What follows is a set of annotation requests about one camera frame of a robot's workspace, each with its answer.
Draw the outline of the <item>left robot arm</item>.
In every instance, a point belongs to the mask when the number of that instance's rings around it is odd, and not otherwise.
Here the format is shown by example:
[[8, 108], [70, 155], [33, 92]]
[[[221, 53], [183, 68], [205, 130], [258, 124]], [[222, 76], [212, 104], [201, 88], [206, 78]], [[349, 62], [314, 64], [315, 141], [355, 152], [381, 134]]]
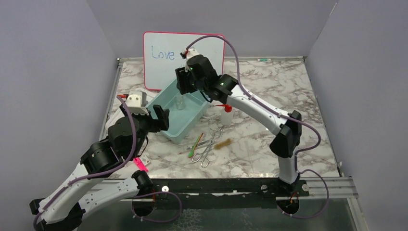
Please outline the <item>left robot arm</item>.
[[98, 191], [91, 189], [139, 157], [148, 134], [169, 128], [169, 109], [155, 104], [145, 107], [120, 106], [123, 117], [108, 128], [106, 138], [95, 142], [81, 156], [70, 176], [50, 196], [30, 202], [37, 231], [72, 231], [92, 213], [121, 199], [146, 197], [153, 182], [144, 170], [137, 170], [118, 184]]

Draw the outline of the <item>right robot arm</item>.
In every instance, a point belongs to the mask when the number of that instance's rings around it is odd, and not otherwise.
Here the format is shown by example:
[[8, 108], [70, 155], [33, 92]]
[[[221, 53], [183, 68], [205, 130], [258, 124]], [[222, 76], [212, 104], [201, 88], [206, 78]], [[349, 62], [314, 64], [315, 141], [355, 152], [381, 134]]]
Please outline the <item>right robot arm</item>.
[[296, 191], [300, 174], [295, 169], [294, 154], [302, 135], [302, 116], [298, 111], [289, 113], [256, 99], [239, 86], [238, 79], [217, 74], [209, 59], [200, 54], [190, 58], [175, 73], [181, 94], [200, 91], [209, 99], [238, 109], [266, 127], [275, 136], [269, 148], [278, 157], [278, 191], [285, 196]]

